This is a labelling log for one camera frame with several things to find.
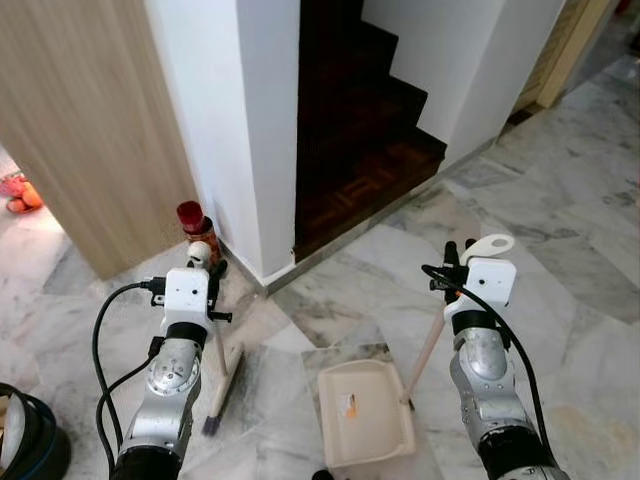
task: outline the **dustpan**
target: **dustpan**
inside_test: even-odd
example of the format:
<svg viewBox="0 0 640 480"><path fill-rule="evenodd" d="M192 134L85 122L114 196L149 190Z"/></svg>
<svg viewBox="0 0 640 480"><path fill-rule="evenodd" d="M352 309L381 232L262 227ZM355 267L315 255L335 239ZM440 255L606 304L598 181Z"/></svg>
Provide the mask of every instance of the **dustpan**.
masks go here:
<svg viewBox="0 0 640 480"><path fill-rule="evenodd" d="M415 451L408 403L392 363L356 360L318 374L325 461L330 468Z"/></svg>

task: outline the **broom handle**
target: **broom handle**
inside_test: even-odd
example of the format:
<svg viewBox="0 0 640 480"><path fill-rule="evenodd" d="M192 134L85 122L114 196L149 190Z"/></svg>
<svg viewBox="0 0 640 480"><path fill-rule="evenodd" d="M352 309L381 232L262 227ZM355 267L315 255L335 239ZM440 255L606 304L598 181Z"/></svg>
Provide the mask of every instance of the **broom handle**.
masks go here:
<svg viewBox="0 0 640 480"><path fill-rule="evenodd" d="M218 357L218 365L220 366L220 375L226 377L227 362L224 359L224 345L222 344L222 333L220 333L220 327L218 322L213 322L213 334L216 342L216 356Z"/></svg>
<svg viewBox="0 0 640 480"><path fill-rule="evenodd" d="M433 352L436 343L438 343L438 338L440 338L440 334L442 333L443 328L444 308L441 308L438 310L435 321L431 325L431 330L429 331L429 335L427 335L427 339L424 342L424 347L422 348L422 352L420 353L420 358L418 358L416 365L413 367L411 381L400 397L400 403L402 403L403 405L406 405L409 402L409 398L411 398L413 389L415 388L416 383L418 383L424 367L427 365L427 361L431 356L431 352Z"/></svg>

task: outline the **small toy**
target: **small toy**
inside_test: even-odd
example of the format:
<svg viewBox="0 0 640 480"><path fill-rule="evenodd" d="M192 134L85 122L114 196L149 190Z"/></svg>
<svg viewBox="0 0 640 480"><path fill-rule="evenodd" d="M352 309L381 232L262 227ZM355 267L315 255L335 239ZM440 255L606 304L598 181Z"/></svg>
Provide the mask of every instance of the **small toy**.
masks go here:
<svg viewBox="0 0 640 480"><path fill-rule="evenodd" d="M10 197L7 210L16 214L33 212L44 205L42 198L22 172L0 179L0 194Z"/></svg>

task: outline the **wooden stair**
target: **wooden stair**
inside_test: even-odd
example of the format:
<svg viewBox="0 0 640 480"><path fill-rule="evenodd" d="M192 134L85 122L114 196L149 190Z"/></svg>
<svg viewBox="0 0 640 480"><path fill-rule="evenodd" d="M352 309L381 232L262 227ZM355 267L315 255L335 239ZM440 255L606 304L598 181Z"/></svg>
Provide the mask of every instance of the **wooden stair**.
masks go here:
<svg viewBox="0 0 640 480"><path fill-rule="evenodd" d="M362 0L302 0L296 242L300 260L433 176L446 145L416 128L427 93L389 75L398 37Z"/></svg>

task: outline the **marble floor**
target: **marble floor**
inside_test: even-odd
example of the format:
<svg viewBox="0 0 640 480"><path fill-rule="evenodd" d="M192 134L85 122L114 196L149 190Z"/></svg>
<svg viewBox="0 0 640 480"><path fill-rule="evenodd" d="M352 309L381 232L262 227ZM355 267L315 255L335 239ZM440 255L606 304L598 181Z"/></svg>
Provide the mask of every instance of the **marble floor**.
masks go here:
<svg viewBox="0 0 640 480"><path fill-rule="evenodd" d="M611 15L587 58L578 67L578 70L571 75L572 78L569 79L567 88L572 90L581 85L629 51L628 43L633 22L637 15L640 14L640 3L635 0L631 3L630 8L624 13L613 13Z"/></svg>
<svg viewBox="0 0 640 480"><path fill-rule="evenodd" d="M507 320L537 371L560 464L574 479L640 478L638 82L637 64L622 58L268 299L231 266L220 308L235 320L223 334L247 356L210 438L200 433L213 389L205 350L181 478L310 479L323 466L317 372L378 358L406 381L441 308L420 265L440 264L448 239L493 232L517 239ZM0 252L0 379L52 406L73 444L67 478L106 478L93 424L95 315L118 285L183 264L185 246L103 282L46 209L2 210ZM114 304L101 344L109 379L144 360L160 319L146 292ZM486 479L449 377L452 338L445 329L413 396L416 453L338 469L337 479ZM140 378L117 391L123 423L141 391Z"/></svg>

